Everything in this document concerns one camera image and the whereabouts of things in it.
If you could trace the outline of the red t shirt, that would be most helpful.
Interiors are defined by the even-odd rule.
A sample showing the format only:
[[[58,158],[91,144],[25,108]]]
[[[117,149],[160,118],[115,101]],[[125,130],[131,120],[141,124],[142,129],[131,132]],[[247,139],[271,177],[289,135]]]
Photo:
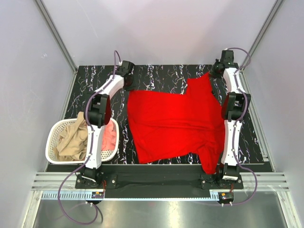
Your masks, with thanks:
[[[210,75],[188,79],[185,94],[134,90],[127,118],[139,163],[198,155],[202,169],[214,174],[224,150],[221,105],[212,94]]]

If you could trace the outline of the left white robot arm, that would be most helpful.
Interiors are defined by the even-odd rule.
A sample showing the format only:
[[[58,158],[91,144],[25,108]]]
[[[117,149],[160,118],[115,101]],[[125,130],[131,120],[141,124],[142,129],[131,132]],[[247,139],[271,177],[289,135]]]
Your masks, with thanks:
[[[132,75],[134,63],[122,61],[114,68],[113,74],[96,91],[87,102],[84,118],[87,123],[87,151],[81,177],[96,184],[102,183],[101,175],[101,146],[106,125],[111,119],[111,104],[113,96],[121,89],[131,91],[135,89],[135,79]]]

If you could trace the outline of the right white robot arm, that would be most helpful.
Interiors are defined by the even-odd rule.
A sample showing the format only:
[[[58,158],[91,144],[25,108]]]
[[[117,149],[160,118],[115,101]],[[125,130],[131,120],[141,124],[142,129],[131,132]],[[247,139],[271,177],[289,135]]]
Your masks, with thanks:
[[[245,92],[241,84],[242,67],[234,62],[234,50],[237,48],[223,50],[221,58],[216,59],[210,71],[212,77],[223,78],[228,89],[221,108],[221,116],[225,126],[224,151],[215,178],[220,186],[238,182],[240,176],[239,135],[251,101],[251,95]]]

